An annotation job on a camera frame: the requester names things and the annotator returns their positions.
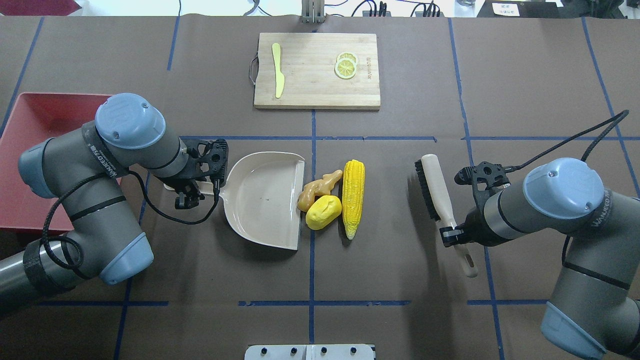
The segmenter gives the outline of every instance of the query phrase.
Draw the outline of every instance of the yellow potato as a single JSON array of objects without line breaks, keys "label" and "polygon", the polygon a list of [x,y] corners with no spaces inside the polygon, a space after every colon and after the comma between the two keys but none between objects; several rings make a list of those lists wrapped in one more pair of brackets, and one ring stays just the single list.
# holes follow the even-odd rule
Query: yellow potato
[{"label": "yellow potato", "polygon": [[325,195],[311,205],[305,221],[309,229],[320,230],[329,225],[340,213],[342,213],[340,199],[337,196]]}]

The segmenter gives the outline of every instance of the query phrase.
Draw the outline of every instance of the cable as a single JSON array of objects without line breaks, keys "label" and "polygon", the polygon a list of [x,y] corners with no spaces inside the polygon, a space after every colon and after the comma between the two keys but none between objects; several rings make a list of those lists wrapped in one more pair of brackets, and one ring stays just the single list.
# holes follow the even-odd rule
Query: cable
[{"label": "cable", "polygon": [[342,4],[346,4],[349,0],[344,0],[343,2],[339,3],[339,4],[324,4],[325,6],[340,6]]},{"label": "cable", "polygon": [[425,4],[425,3],[419,3],[418,5],[416,5],[416,6],[413,8],[413,11],[411,11],[411,15],[409,15],[409,17],[413,17],[413,14],[415,13],[415,10],[416,10],[420,5],[424,6],[424,11],[425,11],[425,12],[427,11],[427,4]]},{"label": "cable", "polygon": [[573,136],[571,136],[571,137],[569,137],[569,138],[567,138],[567,139],[565,139],[565,140],[563,140],[563,141],[561,141],[561,142],[559,142],[559,143],[555,144],[554,146],[550,147],[549,149],[547,149],[547,150],[545,150],[545,151],[543,151],[543,152],[539,153],[539,154],[538,154],[538,155],[536,155],[535,157],[531,158],[529,161],[526,161],[526,162],[525,162],[525,163],[523,163],[522,165],[516,165],[516,166],[508,166],[508,167],[504,167],[504,171],[505,171],[505,172],[507,172],[507,173],[509,173],[509,172],[514,172],[514,171],[520,170],[520,169],[522,169],[522,168],[524,168],[524,167],[526,167],[526,166],[530,165],[532,162],[534,162],[534,161],[536,161],[536,160],[540,159],[540,158],[541,158],[541,157],[543,157],[544,155],[547,155],[548,153],[550,153],[550,152],[552,152],[552,151],[556,150],[557,148],[559,148],[560,146],[562,146],[562,145],[564,145],[564,144],[566,144],[566,143],[568,143],[568,142],[570,142],[570,141],[572,141],[572,140],[574,140],[574,139],[576,139],[576,138],[579,138],[580,136],[582,136],[582,135],[584,135],[584,134],[587,134],[587,133],[590,133],[590,132],[592,132],[592,131],[594,131],[594,130],[596,130],[596,129],[599,129],[599,128],[601,128],[601,127],[603,127],[603,126],[605,126],[605,125],[607,125],[607,124],[609,124],[609,123],[611,123],[611,122],[616,122],[616,124],[617,124],[617,123],[619,123],[622,119],[624,119],[624,118],[627,116],[627,114],[629,114],[629,111],[628,111],[628,110],[625,110],[625,111],[623,111],[623,112],[621,112],[621,113],[619,113],[619,114],[617,114],[617,115],[613,116],[612,118],[610,118],[610,119],[608,119],[608,120],[605,120],[605,121],[603,121],[603,122],[599,123],[598,125],[592,126],[592,127],[590,127],[589,129],[586,129],[586,130],[584,130],[584,131],[581,131],[580,133],[577,133],[577,134],[575,134],[575,135],[573,135]]},{"label": "cable", "polygon": [[580,160],[582,161],[587,161],[587,157],[591,154],[591,151],[593,150],[594,147],[596,147],[596,145],[598,145],[598,143],[605,137],[607,136],[607,134],[609,133],[609,131],[611,131],[614,127],[616,127],[625,117],[627,117],[627,115],[629,115],[629,111],[625,110],[619,114],[617,114],[616,116],[614,116],[612,119],[615,119],[611,122],[611,124],[609,124],[609,126],[607,126],[606,129],[604,129],[604,131],[602,131],[600,133],[600,135],[598,135],[597,138],[595,138],[595,140],[593,140],[593,142],[591,142],[591,144],[589,145],[589,147],[587,147],[587,149],[584,151],[584,154],[582,154],[582,157]]},{"label": "cable", "polygon": [[[618,125],[625,117],[627,117],[627,115],[629,115],[629,111],[625,110],[619,114],[617,114],[616,116],[614,116],[612,119],[613,120],[609,126],[607,126],[606,129],[604,129],[600,135],[598,135],[598,137],[595,138],[595,140],[593,140],[591,142],[591,144],[589,144],[589,147],[587,147],[587,149],[584,151],[584,154],[582,154],[582,157],[580,158],[581,161],[587,161],[587,158],[589,157],[589,155],[591,154],[591,151],[593,150],[593,148],[596,147],[596,145],[598,145],[598,143],[605,137],[607,136],[607,134],[614,128],[616,127],[616,125]],[[562,264],[564,264],[564,259],[566,258],[566,251],[569,247],[569,241],[571,240],[571,236],[566,236],[566,238],[564,238],[564,246],[562,248]]]},{"label": "cable", "polygon": [[251,8],[251,10],[244,13],[243,16],[248,16],[250,13],[253,13],[255,9],[258,8],[258,6],[260,6],[260,0],[253,0],[253,8]]},{"label": "cable", "polygon": [[[67,270],[74,270],[79,268],[84,261],[84,253],[82,251],[82,247],[80,247],[80,244],[78,244],[77,241],[73,240],[72,238],[69,238],[67,236],[52,236],[49,237],[49,226],[51,225],[51,220],[53,219],[53,214],[55,214],[56,209],[58,208],[58,206],[60,206],[60,204],[62,204],[62,202],[69,196],[71,196],[71,194],[73,194],[76,190],[80,189],[80,187],[82,187],[84,184],[89,183],[90,181],[96,180],[96,179],[100,179],[101,177],[106,177],[107,174],[102,173],[102,174],[97,174],[94,176],[90,176],[87,177],[84,180],[79,181],[77,184],[74,185],[73,188],[71,188],[71,190],[67,191],[64,195],[62,195],[61,197],[58,198],[58,200],[56,200],[56,202],[53,203],[53,205],[51,206],[51,209],[49,209],[49,213],[47,214],[47,218],[44,221],[44,225],[42,226],[42,237],[40,238],[40,245],[44,246],[44,250],[47,253],[47,256],[49,257],[49,259],[51,259],[51,261],[53,261],[54,263],[56,263],[56,265],[60,266],[61,268],[65,268]],[[62,261],[58,256],[55,255],[55,253],[53,252],[53,250],[51,250],[51,244],[50,242],[53,240],[58,240],[61,243],[67,243],[71,246],[74,247],[74,249],[77,252],[78,255],[78,260],[76,263],[65,263],[64,261]]]},{"label": "cable", "polygon": [[353,17],[356,14],[356,11],[358,11],[358,9],[364,4],[364,3],[368,3],[369,4],[369,17],[371,17],[371,15],[373,15],[374,12],[378,11],[378,5],[376,4],[375,1],[373,0],[364,0],[362,1],[360,4],[358,4],[358,6],[356,6],[355,9],[353,9],[353,13],[351,13],[351,16]]},{"label": "cable", "polygon": [[409,15],[409,17],[413,17],[413,14],[415,13],[415,11],[417,10],[417,8],[422,5],[422,17],[440,17],[440,7],[434,3],[433,1],[430,3],[414,3],[417,4],[416,6],[413,7],[413,10],[411,11],[411,15]]},{"label": "cable", "polygon": [[562,264],[564,265],[564,259],[566,259],[566,250],[569,247],[569,240],[571,240],[571,236],[567,235],[564,238],[564,246],[562,246]]},{"label": "cable", "polygon": [[265,13],[265,14],[269,15],[269,16],[273,16],[273,15],[271,15],[270,13],[268,13],[268,12],[264,11],[260,6],[258,6],[258,9],[259,9],[260,11],[262,11],[263,13]]},{"label": "cable", "polygon": [[162,216],[165,219],[171,220],[171,221],[175,221],[178,222],[180,224],[185,224],[185,225],[197,225],[197,224],[201,224],[203,222],[205,222],[209,216],[211,216],[211,214],[213,213],[214,209],[216,209],[216,206],[218,205],[218,200],[220,199],[220,188],[219,186],[216,186],[216,183],[214,183],[214,187],[213,187],[213,205],[211,206],[211,209],[209,209],[209,212],[200,220],[196,220],[196,221],[187,221],[187,220],[182,220],[179,218],[174,218],[171,215],[167,215],[165,213],[163,213],[160,209],[158,209],[149,199],[147,190],[145,189],[145,182],[144,180],[142,180],[142,177],[140,176],[140,174],[138,174],[135,171],[129,170],[129,174],[133,175],[136,177],[136,179],[138,180],[138,184],[140,185],[140,189],[142,190],[142,196],[145,198],[145,201],[147,202],[147,204],[149,204],[149,207],[151,207],[158,215]]}]

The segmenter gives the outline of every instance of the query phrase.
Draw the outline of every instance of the yellow knife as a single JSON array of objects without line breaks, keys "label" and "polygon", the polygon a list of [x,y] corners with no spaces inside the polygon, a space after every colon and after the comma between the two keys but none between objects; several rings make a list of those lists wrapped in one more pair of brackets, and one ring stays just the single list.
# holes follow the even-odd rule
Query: yellow knife
[{"label": "yellow knife", "polygon": [[280,44],[275,42],[271,46],[271,51],[273,52],[273,63],[276,65],[276,99],[279,99],[282,96],[282,90],[284,90],[284,74],[280,71],[282,48]]}]

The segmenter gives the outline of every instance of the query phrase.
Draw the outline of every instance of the wooden cutting board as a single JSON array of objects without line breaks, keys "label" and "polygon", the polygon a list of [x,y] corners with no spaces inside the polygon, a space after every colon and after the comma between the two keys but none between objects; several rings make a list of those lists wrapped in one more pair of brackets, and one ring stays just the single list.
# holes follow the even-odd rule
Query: wooden cutting board
[{"label": "wooden cutting board", "polygon": [[[275,66],[271,46],[282,48],[284,91],[275,97]],[[338,55],[358,56],[356,74],[341,79],[335,72]],[[253,105],[262,109],[380,109],[378,42],[375,34],[261,33],[258,76]]]}]

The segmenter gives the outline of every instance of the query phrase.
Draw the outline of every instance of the dustpan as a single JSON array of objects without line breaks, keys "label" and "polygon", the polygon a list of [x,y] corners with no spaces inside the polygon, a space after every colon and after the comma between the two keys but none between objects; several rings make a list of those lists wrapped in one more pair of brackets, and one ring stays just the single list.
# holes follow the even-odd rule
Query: dustpan
[{"label": "dustpan", "polygon": [[[220,190],[231,228],[243,238],[262,245],[297,250],[305,159],[291,152],[254,152],[240,159]],[[213,194],[208,182],[200,191]]]}]

